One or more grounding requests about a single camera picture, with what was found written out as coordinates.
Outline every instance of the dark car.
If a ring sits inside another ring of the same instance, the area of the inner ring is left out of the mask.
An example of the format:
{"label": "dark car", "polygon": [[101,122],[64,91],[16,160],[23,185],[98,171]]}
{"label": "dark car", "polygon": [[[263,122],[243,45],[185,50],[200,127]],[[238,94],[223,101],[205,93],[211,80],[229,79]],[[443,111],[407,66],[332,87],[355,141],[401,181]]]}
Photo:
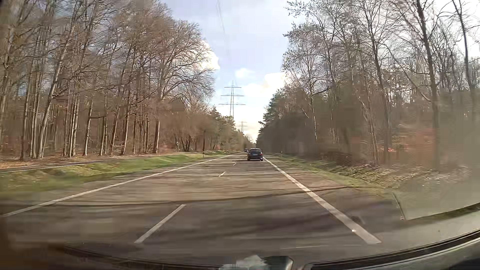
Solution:
{"label": "dark car", "polygon": [[252,148],[248,152],[247,160],[264,160],[264,155],[259,148]]}

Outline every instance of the solid white edge line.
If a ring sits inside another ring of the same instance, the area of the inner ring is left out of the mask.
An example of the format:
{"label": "solid white edge line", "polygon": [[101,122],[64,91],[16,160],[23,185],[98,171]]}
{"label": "solid white edge line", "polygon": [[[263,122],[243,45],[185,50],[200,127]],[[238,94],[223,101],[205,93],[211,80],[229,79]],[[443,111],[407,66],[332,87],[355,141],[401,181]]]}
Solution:
{"label": "solid white edge line", "polygon": [[360,238],[363,239],[367,244],[373,245],[373,244],[381,243],[381,241],[377,237],[375,237],[373,234],[369,233],[367,230],[365,230],[360,225],[356,224],[353,220],[351,220],[344,213],[340,212],[335,207],[333,207],[331,204],[329,204],[327,201],[322,199],[320,196],[316,195],[312,190],[310,190],[309,188],[304,186],[302,183],[295,180],[295,178],[291,177],[288,173],[284,172],[282,169],[277,167],[275,164],[273,164],[268,159],[266,159],[266,158],[264,158],[264,159],[268,163],[270,163],[275,169],[277,169],[279,172],[281,172],[284,176],[286,176],[290,181],[292,181],[294,184],[296,184],[301,190],[303,190],[310,197],[312,197],[312,199],[314,199],[318,204],[320,204],[323,208],[327,209],[338,220],[340,220],[343,224],[345,224],[348,228],[350,228],[353,233],[360,236]]}
{"label": "solid white edge line", "polygon": [[55,203],[58,203],[58,202],[61,202],[61,201],[64,201],[64,200],[68,200],[68,199],[80,197],[80,196],[87,195],[87,194],[90,194],[90,193],[93,193],[93,192],[97,192],[97,191],[100,191],[100,190],[104,190],[104,189],[107,189],[107,188],[111,188],[111,187],[115,187],[115,186],[127,184],[127,183],[130,183],[130,182],[134,182],[134,181],[141,180],[141,179],[145,179],[145,178],[152,177],[152,176],[157,176],[157,175],[159,175],[159,174],[164,174],[164,173],[167,173],[167,172],[173,172],[173,171],[176,171],[176,170],[185,169],[185,168],[188,168],[188,167],[191,167],[191,166],[194,166],[194,165],[206,163],[206,162],[213,161],[213,160],[219,160],[219,159],[226,158],[226,157],[230,157],[230,156],[232,156],[232,155],[222,156],[222,157],[220,157],[220,158],[216,158],[216,159],[212,159],[212,160],[206,160],[206,161],[198,162],[198,163],[195,163],[195,164],[190,164],[190,165],[187,165],[187,166],[183,166],[183,167],[171,169],[171,170],[168,170],[168,171],[157,172],[157,173],[154,173],[154,174],[142,176],[142,177],[135,178],[135,179],[132,179],[132,180],[127,180],[127,181],[124,181],[124,182],[120,182],[120,183],[116,183],[116,184],[111,184],[111,185],[104,186],[104,187],[101,187],[101,188],[97,188],[97,189],[85,191],[85,192],[82,192],[82,193],[78,193],[78,194],[66,196],[66,197],[63,197],[63,198],[60,198],[60,199],[55,199],[55,200],[48,201],[48,202],[44,202],[44,203],[41,203],[41,204],[32,205],[32,206],[30,206],[30,207],[26,207],[26,208],[22,208],[22,209],[13,211],[13,212],[9,212],[9,213],[6,213],[6,214],[2,214],[2,215],[0,215],[0,217],[6,218],[6,217],[9,217],[9,216],[13,216],[13,215],[16,215],[16,214],[20,214],[20,213],[23,213],[23,212],[27,212],[27,211],[30,211],[30,210],[33,210],[33,209],[36,209],[36,208],[40,208],[40,207],[42,207],[42,206],[52,205],[52,204],[55,204]]}
{"label": "solid white edge line", "polygon": [[144,235],[140,236],[134,243],[135,244],[141,244],[145,239],[147,239],[149,236],[151,236],[156,230],[158,230],[160,227],[162,227],[163,224],[167,223],[168,220],[170,220],[175,214],[177,214],[182,208],[187,206],[186,204],[182,204],[177,209],[173,210],[168,216],[166,216],[164,219],[162,219],[159,223],[157,223],[155,226],[153,226],[150,230],[148,230]]}

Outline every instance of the sky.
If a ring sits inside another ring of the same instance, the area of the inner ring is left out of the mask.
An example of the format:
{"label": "sky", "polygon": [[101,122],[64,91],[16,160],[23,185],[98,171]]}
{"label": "sky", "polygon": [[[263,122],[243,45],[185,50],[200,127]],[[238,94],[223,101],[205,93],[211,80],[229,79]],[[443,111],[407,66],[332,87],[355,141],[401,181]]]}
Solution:
{"label": "sky", "polygon": [[197,23],[214,55],[212,66],[216,69],[216,92],[210,100],[223,115],[229,115],[232,81],[241,88],[234,120],[240,128],[245,121],[245,135],[256,140],[266,106],[277,89],[284,85],[281,72],[282,56],[288,40],[283,37],[294,22],[285,9],[287,0],[220,0],[222,18],[227,34],[230,57],[224,41],[217,0],[163,0],[177,19]]}

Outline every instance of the road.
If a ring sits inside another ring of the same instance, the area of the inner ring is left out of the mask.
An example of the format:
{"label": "road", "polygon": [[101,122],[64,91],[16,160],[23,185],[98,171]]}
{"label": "road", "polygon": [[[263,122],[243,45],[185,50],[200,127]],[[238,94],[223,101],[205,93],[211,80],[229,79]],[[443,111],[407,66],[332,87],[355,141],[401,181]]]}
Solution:
{"label": "road", "polygon": [[181,263],[219,265],[255,254],[305,262],[367,255],[386,249],[378,235],[404,226],[391,201],[273,156],[208,158],[35,200],[57,201],[2,209],[14,246],[69,243]]}

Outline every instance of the grassy median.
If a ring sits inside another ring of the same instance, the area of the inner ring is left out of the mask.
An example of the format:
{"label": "grassy median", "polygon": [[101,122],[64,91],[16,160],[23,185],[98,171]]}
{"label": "grassy median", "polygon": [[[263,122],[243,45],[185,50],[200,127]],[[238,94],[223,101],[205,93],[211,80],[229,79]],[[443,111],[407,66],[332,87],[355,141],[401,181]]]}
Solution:
{"label": "grassy median", "polygon": [[[209,153],[209,157],[224,155]],[[10,197],[18,192],[37,192],[62,189],[90,181],[111,180],[111,177],[144,170],[174,166],[203,158],[203,154],[165,155],[151,158],[116,160],[51,169],[9,172],[0,174],[0,197]]]}

